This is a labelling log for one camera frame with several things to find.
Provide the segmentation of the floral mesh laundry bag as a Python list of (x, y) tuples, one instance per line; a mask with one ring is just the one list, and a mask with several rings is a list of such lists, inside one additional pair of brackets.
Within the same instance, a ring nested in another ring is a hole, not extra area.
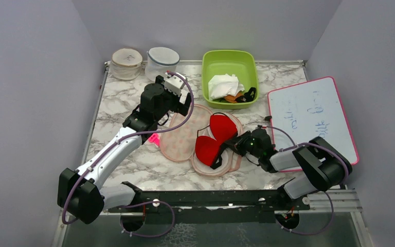
[[(160, 149), (163, 155), (174, 162), (190, 161), (193, 169), (200, 175), (219, 177), (227, 172), (240, 168), (242, 156), (235, 154), (229, 148), (222, 153), (222, 165), (213, 170), (201, 163), (195, 154), (195, 141), (200, 135), (211, 136), (211, 131), (202, 130), (209, 125), (212, 112), (209, 108), (196, 104), (189, 120), (181, 127), (161, 135)], [(236, 124), (238, 135), (244, 133), (241, 122), (229, 113), (225, 113)]]

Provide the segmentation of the red and black bra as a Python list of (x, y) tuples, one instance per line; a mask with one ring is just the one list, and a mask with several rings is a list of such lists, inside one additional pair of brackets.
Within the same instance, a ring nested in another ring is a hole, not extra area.
[(209, 125), (202, 130), (211, 131), (211, 136), (200, 135), (195, 141), (195, 154), (204, 165), (215, 170), (222, 165), (222, 153), (226, 149), (224, 143), (239, 132), (236, 124), (225, 113), (217, 112), (210, 116)]

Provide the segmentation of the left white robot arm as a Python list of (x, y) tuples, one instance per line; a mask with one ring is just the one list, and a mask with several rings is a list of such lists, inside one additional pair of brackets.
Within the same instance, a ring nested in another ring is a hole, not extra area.
[(194, 95), (186, 77), (167, 72), (147, 84), (140, 104), (125, 119), (116, 136), (92, 159), (59, 176), (57, 204), (62, 223), (77, 220), (92, 223), (103, 210), (123, 206), (135, 211), (141, 197), (127, 184), (103, 188), (110, 174), (153, 134), (173, 131), (184, 125), (193, 112)]

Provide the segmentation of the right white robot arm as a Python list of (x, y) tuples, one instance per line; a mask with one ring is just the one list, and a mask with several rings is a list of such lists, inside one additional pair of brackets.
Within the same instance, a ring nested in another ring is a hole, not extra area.
[(228, 148), (240, 156), (254, 156), (258, 166), (269, 173), (300, 167), (302, 175), (277, 189), (276, 202), (282, 209), (291, 208), (302, 196), (325, 192), (344, 183), (352, 172), (350, 162), (320, 136), (306, 143), (276, 150), (267, 131), (258, 127), (225, 141), (221, 148)]

